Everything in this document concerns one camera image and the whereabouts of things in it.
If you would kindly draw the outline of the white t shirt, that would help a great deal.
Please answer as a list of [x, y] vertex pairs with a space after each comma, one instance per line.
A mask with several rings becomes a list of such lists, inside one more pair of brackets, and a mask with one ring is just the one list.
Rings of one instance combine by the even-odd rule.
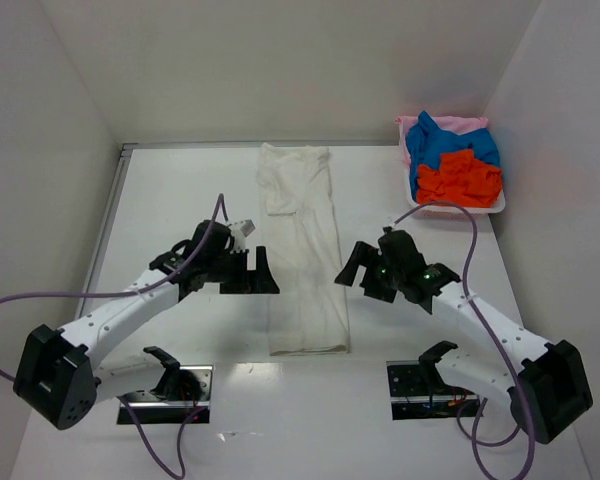
[[350, 328], [326, 147], [261, 146], [261, 238], [280, 288], [269, 298], [273, 356], [346, 353]]

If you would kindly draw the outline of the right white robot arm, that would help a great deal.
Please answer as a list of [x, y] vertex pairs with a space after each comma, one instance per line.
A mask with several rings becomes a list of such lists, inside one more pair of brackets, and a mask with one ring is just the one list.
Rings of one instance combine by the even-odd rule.
[[504, 362], [497, 369], [442, 340], [418, 358], [430, 392], [459, 387], [492, 400], [540, 444], [552, 442], [592, 407], [582, 357], [573, 344], [552, 343], [508, 318], [449, 267], [427, 262], [407, 232], [387, 227], [376, 246], [357, 242], [336, 284], [352, 286], [360, 268], [365, 296], [387, 303], [403, 296]]

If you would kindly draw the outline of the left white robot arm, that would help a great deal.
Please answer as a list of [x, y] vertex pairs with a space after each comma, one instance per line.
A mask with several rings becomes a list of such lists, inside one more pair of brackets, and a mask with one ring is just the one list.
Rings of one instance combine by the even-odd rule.
[[24, 345], [14, 393], [59, 430], [76, 425], [95, 404], [134, 392], [161, 401], [198, 401], [198, 378], [158, 346], [117, 362], [107, 357], [141, 326], [207, 283], [217, 284], [223, 295], [279, 293], [265, 247], [255, 249], [255, 267], [248, 267], [246, 239], [254, 229], [250, 220], [229, 225], [205, 220], [192, 238], [150, 262], [122, 297], [60, 328], [34, 329]]

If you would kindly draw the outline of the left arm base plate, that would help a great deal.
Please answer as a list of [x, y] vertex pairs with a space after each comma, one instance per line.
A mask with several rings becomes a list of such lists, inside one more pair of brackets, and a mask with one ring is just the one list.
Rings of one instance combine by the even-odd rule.
[[199, 410], [191, 420], [206, 424], [210, 418], [212, 366], [182, 366], [173, 386], [139, 390], [124, 396], [142, 425], [181, 424]]

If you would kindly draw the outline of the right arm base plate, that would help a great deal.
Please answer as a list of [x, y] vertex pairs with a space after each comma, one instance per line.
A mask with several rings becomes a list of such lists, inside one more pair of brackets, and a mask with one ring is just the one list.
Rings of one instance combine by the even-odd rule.
[[386, 364], [392, 418], [394, 420], [474, 417], [478, 397], [461, 387], [430, 388], [415, 361]]

